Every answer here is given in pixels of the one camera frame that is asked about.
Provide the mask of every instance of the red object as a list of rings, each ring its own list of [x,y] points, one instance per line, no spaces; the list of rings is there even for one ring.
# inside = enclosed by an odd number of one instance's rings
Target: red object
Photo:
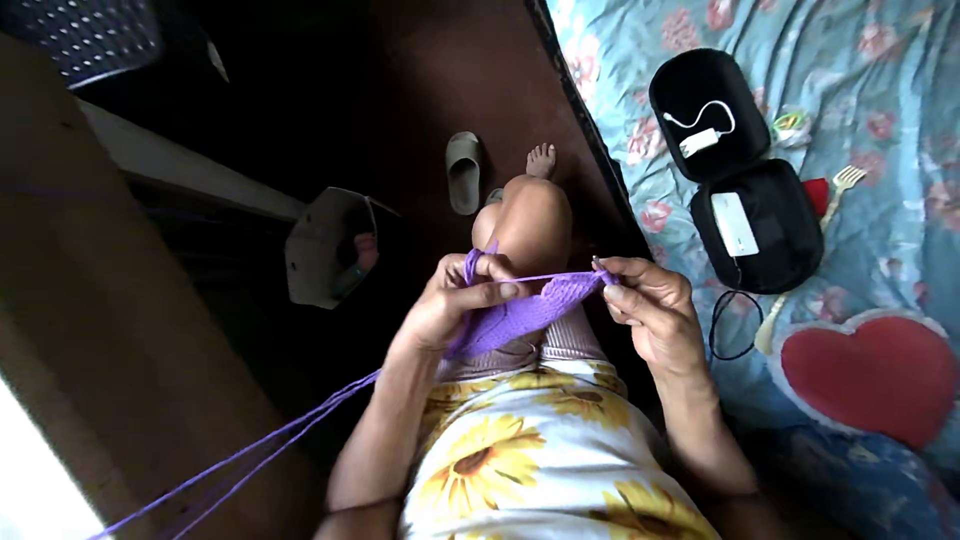
[[[864,321],[849,335],[844,329],[799,330],[786,339],[780,362],[794,392],[837,422],[912,449],[933,440],[958,382],[947,341],[897,316]]]
[[[826,178],[815,178],[804,182],[806,196],[813,203],[813,211],[817,217],[824,217],[827,213],[827,202],[830,198],[830,189]]]

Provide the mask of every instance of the gray slipper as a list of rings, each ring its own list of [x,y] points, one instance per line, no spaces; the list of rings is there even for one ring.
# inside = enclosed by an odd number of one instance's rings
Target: gray slipper
[[[488,207],[493,203],[499,203],[502,200],[503,200],[503,188],[498,187],[497,189],[494,189],[493,191],[491,191],[490,195],[487,195],[487,202],[485,202],[483,206]]]
[[[480,206],[480,139],[460,132],[446,144],[446,183],[450,205],[461,215],[470,215]]]

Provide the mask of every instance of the fork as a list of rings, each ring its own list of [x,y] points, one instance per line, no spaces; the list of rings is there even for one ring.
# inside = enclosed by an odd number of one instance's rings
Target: fork
[[[863,180],[865,176],[867,176],[867,171],[858,169],[852,165],[847,165],[833,177],[833,186],[835,188],[833,199],[830,200],[827,213],[824,214],[823,219],[820,220],[821,231],[825,232],[827,230],[830,219],[833,218],[833,214],[837,211],[837,208],[840,207],[840,197],[843,196],[843,192],[854,187],[856,183]],[[783,309],[783,305],[786,304],[786,297],[789,296],[789,294],[790,292],[787,291],[777,297],[774,304],[770,306],[770,312],[767,313],[767,316],[763,318],[763,322],[760,323],[760,328],[756,330],[754,347],[767,356],[773,353],[774,322],[777,321],[777,315],[780,314],[780,310]]]
[[[824,214],[824,218],[820,220],[821,231],[827,231],[827,225],[829,225],[830,219],[833,218],[833,214],[837,211],[837,208],[840,207],[840,197],[843,196],[843,192],[854,187],[856,183],[860,182],[865,176],[867,176],[867,171],[858,169],[852,165],[847,165],[833,177],[833,186],[836,187],[836,190],[833,193],[833,199],[830,200],[830,206],[827,207],[827,213]]]

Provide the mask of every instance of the floral bedsheet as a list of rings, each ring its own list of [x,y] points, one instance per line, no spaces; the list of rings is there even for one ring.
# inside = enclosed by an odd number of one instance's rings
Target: floral bedsheet
[[[651,251],[658,263],[690,278],[701,320],[709,321],[725,287],[687,210],[697,185],[666,151],[646,90],[664,61],[711,47],[736,58],[768,122],[793,110],[810,118],[809,143],[775,146],[771,157],[789,161],[802,180],[829,179],[847,164],[869,171],[845,195],[826,233],[820,268],[793,291],[777,329],[902,307],[939,322],[960,353],[955,1],[546,3],[571,77],[621,166]],[[759,301],[767,311],[774,298]],[[741,349],[756,326],[752,304],[737,297],[718,327],[718,348]],[[939,438],[914,454],[886,437],[846,435],[815,423],[777,389],[757,351],[714,361],[711,370],[741,440],[775,433],[763,438],[765,454],[784,470],[809,471],[816,461],[823,474],[798,481],[841,523],[866,537],[960,537],[955,501],[932,495],[944,485],[960,493],[960,398]]]

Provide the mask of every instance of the black case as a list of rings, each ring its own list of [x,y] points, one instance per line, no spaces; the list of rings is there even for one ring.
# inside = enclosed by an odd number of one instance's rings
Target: black case
[[[763,158],[770,148],[770,131],[733,57],[713,49],[682,53],[657,70],[649,96],[677,167],[701,185],[690,201],[690,213],[720,282],[757,294],[779,294],[813,275],[824,254],[820,224],[793,167]],[[664,121],[663,113],[689,124],[711,100],[730,107],[736,129],[685,159],[680,141],[710,127],[726,131],[730,119],[721,107],[711,105],[696,126],[684,129]],[[711,194],[723,192],[740,196],[760,250],[737,258],[739,272],[710,204]]]

